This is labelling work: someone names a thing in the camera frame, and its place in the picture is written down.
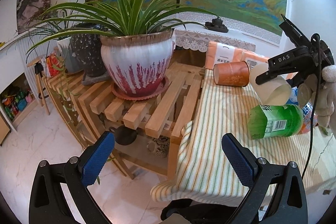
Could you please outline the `white gloved right hand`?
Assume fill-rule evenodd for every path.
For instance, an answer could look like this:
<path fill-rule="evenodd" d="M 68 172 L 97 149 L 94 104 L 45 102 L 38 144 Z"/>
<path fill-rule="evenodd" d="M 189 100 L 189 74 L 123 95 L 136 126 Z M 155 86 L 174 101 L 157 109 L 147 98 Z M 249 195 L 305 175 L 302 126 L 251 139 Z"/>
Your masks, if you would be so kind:
<path fill-rule="evenodd" d="M 335 134 L 335 65 L 330 65 L 322 69 L 322 80 L 325 83 L 317 86 L 318 78 L 312 74 L 298 87 L 297 100 L 300 107 L 305 106 L 309 101 L 314 102 L 318 92 L 317 114 L 318 124 L 324 128 L 330 128 Z"/>

